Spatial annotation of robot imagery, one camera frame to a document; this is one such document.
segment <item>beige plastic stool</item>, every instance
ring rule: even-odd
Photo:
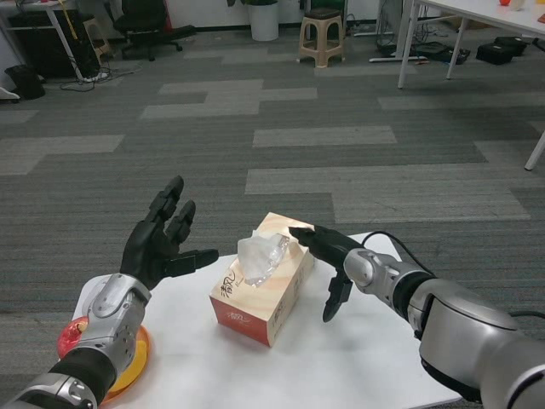
[[[87,35],[89,36],[89,40],[91,43],[93,43],[93,38],[91,37],[91,27],[94,26],[96,28],[96,31],[100,34],[100,38],[104,42],[100,47],[93,46],[93,50],[96,54],[96,59],[100,62],[100,57],[103,54],[109,54],[112,55],[112,48],[110,47],[110,43],[108,43],[107,38],[102,33],[102,29],[100,28],[100,24],[98,20],[91,14],[84,14],[82,15],[83,20],[83,26],[85,27],[85,31],[87,32]]]
[[[328,41],[327,31],[334,24],[339,27],[339,41]],[[316,41],[306,41],[305,30],[307,26],[316,27]],[[299,38],[299,56],[313,57],[317,68],[326,68],[329,59],[334,55],[340,55],[344,61],[344,28],[342,27],[341,12],[334,9],[312,9],[305,13],[301,24],[301,36]]]

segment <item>tissue box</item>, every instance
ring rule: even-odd
[[[293,308],[305,278],[313,268],[314,258],[290,236],[288,227],[312,228],[274,213],[269,213],[257,231],[280,233],[290,237],[290,244],[277,269],[261,286],[244,282],[236,259],[210,294],[218,322],[272,347],[282,324]]]

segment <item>table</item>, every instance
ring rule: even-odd
[[[374,36],[377,37],[379,35],[379,20],[382,17],[382,12],[386,12],[387,18],[391,26],[393,27],[390,32],[385,32],[385,34],[388,35],[394,35],[395,38],[395,52],[393,52],[388,57],[373,57],[369,58],[369,62],[397,62],[403,60],[403,46],[405,44],[405,35],[407,34],[407,29],[409,27],[409,13],[407,11],[404,0],[397,0],[394,2],[389,2],[388,0],[380,0],[378,4],[378,11],[376,15],[376,28],[374,32],[361,32],[356,33],[353,36],[354,37],[367,37],[367,36]],[[401,6],[401,15],[399,19],[396,19],[396,8]],[[426,57],[422,57],[420,55],[410,56],[409,60],[427,60]]]
[[[369,247],[399,258],[386,237],[373,236]],[[271,349],[217,324],[208,294],[234,257],[153,291],[143,323],[152,358],[137,384],[103,408],[409,409],[460,399],[424,372],[409,324],[375,297],[354,287],[350,301],[323,323],[334,275],[323,262],[316,262]],[[105,278],[85,285],[74,318]]]
[[[526,0],[525,6],[519,11],[512,11],[508,7],[501,6],[497,0],[413,0],[410,6],[410,23],[405,40],[403,62],[399,73],[399,89],[404,86],[413,33],[422,6],[433,7],[462,17],[462,24],[458,31],[449,70],[446,74],[447,79],[451,78],[452,70],[456,65],[456,59],[460,52],[463,33],[470,20],[480,21],[518,34],[545,39],[545,24],[537,21],[539,17],[545,14],[545,4],[536,4],[535,0]],[[528,162],[526,162],[526,170],[534,169],[543,150],[545,150],[545,132],[543,132]]]
[[[76,0],[64,0],[64,6],[66,9],[76,9],[77,4]],[[82,76],[82,73],[79,71],[79,68],[76,64],[76,59],[74,58],[74,54],[72,53],[72,50],[70,49],[70,45],[68,45],[68,41],[66,41],[66,37],[62,29],[60,28],[59,21],[57,20],[57,16],[55,15],[55,10],[62,10],[62,7],[60,5],[60,2],[58,1],[49,1],[46,3],[24,3],[23,7],[25,8],[25,11],[45,11],[49,17],[49,20],[51,21],[51,26],[40,26],[40,27],[11,27],[8,21],[8,16],[12,14],[19,13],[19,10],[17,9],[17,6],[15,4],[14,0],[3,0],[0,1],[0,29],[2,29],[4,35],[8,39],[11,48],[14,50],[14,52],[17,55],[17,58],[19,61],[24,61],[25,58],[20,53],[20,47],[19,44],[17,44],[16,40],[10,35],[9,32],[15,31],[15,30],[33,30],[34,28],[50,28],[55,29],[57,33],[59,34],[60,41],[62,42],[62,45],[66,51],[66,54],[68,55],[70,62],[72,64],[72,67],[74,68],[74,72],[76,73],[77,79],[80,81],[83,81],[84,78]]]

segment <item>robotic arm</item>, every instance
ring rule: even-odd
[[[179,254],[190,233],[195,204],[174,215],[184,181],[177,176],[153,200],[127,241],[119,274],[113,274],[89,306],[89,324],[76,348],[40,375],[3,409],[96,409],[130,365],[150,291],[166,277],[215,262],[217,250]]]
[[[545,405],[545,343],[525,336],[510,315],[456,283],[367,250],[335,230],[290,233],[337,271],[324,321],[347,301],[353,282],[409,322],[421,341],[424,369],[447,388],[486,409]]]

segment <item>tissue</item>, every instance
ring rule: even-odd
[[[282,234],[256,231],[252,237],[239,240],[238,260],[245,283],[255,288],[265,283],[282,262],[289,243]]]

